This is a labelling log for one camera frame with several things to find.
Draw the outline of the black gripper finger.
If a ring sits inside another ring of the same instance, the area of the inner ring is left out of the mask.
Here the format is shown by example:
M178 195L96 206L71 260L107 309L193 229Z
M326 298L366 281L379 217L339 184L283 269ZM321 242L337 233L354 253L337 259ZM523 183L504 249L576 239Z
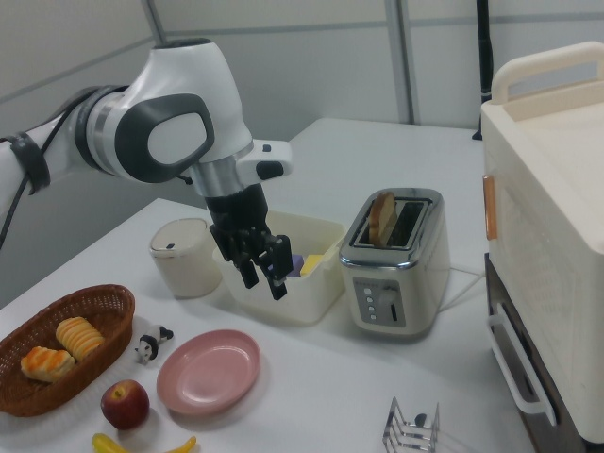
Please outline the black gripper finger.
M268 233L261 238L260 269L267 279L272 297L279 300L287 294L285 281L292 271L290 239L285 235L273 236Z
M246 289L251 289L259 283L255 263L247 252L236 253L233 258L233 263L239 270Z

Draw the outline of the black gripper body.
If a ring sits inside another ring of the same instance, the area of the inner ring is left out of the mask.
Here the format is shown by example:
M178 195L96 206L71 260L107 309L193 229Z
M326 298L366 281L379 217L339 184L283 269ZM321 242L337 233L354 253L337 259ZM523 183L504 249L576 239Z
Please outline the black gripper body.
M227 261L254 260L264 252L268 205L260 184L237 193L206 199L210 232Z

